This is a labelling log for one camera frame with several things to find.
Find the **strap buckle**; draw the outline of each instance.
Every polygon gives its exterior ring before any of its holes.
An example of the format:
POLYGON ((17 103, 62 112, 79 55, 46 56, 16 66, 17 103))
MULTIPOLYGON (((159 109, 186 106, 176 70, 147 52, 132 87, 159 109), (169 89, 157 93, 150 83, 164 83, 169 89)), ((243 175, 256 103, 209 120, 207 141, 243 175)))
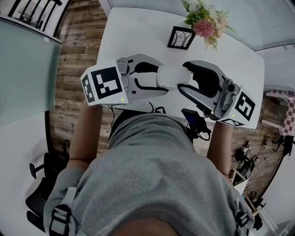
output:
POLYGON ((63 204, 56 206, 52 211, 52 218, 49 226, 50 236, 68 236, 71 209, 63 204))
POLYGON ((242 228, 248 223, 249 216, 244 212, 238 212, 236 214, 236 221, 237 221, 238 225, 242 228))

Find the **tree drawing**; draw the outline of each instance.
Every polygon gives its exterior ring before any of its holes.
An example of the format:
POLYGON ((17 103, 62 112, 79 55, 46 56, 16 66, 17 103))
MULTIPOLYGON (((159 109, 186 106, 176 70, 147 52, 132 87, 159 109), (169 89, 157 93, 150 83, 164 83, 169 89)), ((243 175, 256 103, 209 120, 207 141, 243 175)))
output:
POLYGON ((176 30, 172 40, 172 46, 186 47, 191 36, 192 33, 176 30))

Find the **black picture frame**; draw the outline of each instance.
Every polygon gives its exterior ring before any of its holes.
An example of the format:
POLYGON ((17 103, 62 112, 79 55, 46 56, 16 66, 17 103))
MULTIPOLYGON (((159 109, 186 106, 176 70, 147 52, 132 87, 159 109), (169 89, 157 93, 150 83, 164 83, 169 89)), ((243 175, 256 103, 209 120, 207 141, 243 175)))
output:
POLYGON ((190 44, 192 43, 192 41, 194 40, 194 38, 195 38, 195 32, 192 29, 174 26, 172 29, 167 47, 188 50, 188 48, 189 48, 190 44), (176 38, 174 37, 175 35, 176 36, 178 35, 177 31, 191 34, 189 39, 185 39, 184 41, 182 41, 183 46, 176 46, 177 43, 179 44, 179 41, 177 41, 177 37, 176 38))

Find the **person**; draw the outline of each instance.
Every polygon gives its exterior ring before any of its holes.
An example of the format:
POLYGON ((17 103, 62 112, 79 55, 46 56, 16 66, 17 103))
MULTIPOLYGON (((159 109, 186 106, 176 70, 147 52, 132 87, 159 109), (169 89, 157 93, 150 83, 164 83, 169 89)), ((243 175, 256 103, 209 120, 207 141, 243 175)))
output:
POLYGON ((124 111, 108 150, 97 155, 102 106, 84 101, 70 160, 44 207, 45 231, 76 187, 70 232, 78 236, 248 235, 251 210, 228 174, 233 127, 216 122, 207 157, 198 155, 186 128, 162 113, 124 111))

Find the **pink flower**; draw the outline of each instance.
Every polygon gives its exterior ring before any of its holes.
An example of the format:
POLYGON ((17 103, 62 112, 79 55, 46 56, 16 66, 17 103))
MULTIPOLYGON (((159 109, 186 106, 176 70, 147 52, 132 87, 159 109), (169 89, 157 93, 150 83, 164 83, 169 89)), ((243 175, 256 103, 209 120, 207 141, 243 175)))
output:
POLYGON ((211 21, 202 19, 194 25, 194 31, 198 36, 207 39, 214 35, 215 27, 211 21))

